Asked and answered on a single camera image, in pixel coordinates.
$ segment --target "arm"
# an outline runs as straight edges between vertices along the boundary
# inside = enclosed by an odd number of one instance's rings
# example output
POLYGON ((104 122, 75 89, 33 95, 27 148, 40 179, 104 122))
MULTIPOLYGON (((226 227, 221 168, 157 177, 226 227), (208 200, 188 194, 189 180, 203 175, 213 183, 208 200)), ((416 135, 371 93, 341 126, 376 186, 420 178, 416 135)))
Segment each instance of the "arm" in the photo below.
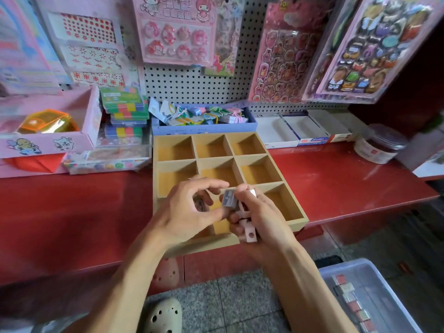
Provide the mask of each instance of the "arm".
MULTIPOLYGON (((242 184, 235 195, 251 211, 260 238, 257 243, 241 245, 263 266, 292 332, 357 333, 279 209, 257 188, 255 197, 249 192, 252 188, 242 184)), ((241 235, 239 216, 231 214, 229 220, 230 230, 241 235)))
POLYGON ((196 176, 175 186, 130 246, 103 299, 64 333, 135 332, 153 274, 165 252, 227 217, 223 208, 198 212, 193 196, 200 195, 211 206, 213 200, 206 189, 220 194, 220 189, 228 185, 222 180, 196 176))

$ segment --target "forearm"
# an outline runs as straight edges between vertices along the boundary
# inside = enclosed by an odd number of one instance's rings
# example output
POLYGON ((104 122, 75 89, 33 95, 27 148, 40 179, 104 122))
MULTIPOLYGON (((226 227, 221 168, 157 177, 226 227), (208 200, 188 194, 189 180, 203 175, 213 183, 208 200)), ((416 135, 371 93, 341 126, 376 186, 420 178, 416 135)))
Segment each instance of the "forearm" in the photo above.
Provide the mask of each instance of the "forearm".
POLYGON ((295 243, 265 271, 292 332, 356 333, 305 249, 295 243))
POLYGON ((153 274, 166 250, 163 242, 158 233, 142 231, 114 274, 106 296, 64 333, 136 332, 153 274))

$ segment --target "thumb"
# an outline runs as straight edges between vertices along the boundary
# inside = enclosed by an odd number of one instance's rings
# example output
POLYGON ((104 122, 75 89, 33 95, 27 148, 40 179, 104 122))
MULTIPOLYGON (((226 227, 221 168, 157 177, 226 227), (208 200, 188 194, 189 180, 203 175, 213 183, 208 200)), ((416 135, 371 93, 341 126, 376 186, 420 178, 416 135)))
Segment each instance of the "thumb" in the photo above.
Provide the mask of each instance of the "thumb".
POLYGON ((199 212, 199 217, 203 220, 206 226, 209 226, 215 222, 222 221, 230 214, 230 210, 226 207, 216 208, 206 212, 199 212))

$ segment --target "white box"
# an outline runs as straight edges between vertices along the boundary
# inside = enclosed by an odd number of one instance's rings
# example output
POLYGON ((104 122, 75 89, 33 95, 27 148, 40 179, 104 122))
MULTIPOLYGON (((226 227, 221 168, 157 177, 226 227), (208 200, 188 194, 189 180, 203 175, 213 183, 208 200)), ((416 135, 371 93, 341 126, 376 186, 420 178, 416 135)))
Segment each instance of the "white box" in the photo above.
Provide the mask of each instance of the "white box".
POLYGON ((328 142, 345 141, 352 136, 352 132, 326 110, 307 110, 307 112, 314 122, 322 126, 330 135, 328 142))
POLYGON ((298 146, 322 145, 330 138, 327 131, 306 114, 301 115, 298 112, 294 114, 284 114, 283 118, 299 138, 298 146))
POLYGON ((365 132, 367 125, 360 120, 357 116, 349 111, 336 111, 329 112, 330 115, 339 120, 345 127, 352 132, 352 136, 347 141, 356 141, 365 132))
POLYGON ((266 148, 296 147, 299 144, 299 138, 280 115, 258 115, 256 121, 256 132, 266 148))

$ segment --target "round plastic jar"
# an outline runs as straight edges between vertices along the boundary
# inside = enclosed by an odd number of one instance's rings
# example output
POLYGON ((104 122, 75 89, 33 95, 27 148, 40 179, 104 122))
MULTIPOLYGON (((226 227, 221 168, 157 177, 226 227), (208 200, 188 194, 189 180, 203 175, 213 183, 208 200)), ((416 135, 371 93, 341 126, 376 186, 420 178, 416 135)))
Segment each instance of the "round plastic jar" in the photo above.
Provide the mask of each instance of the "round plastic jar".
POLYGON ((370 124, 355 141, 354 150, 365 160, 383 165, 393 159, 407 144, 407 138, 393 128, 370 124))

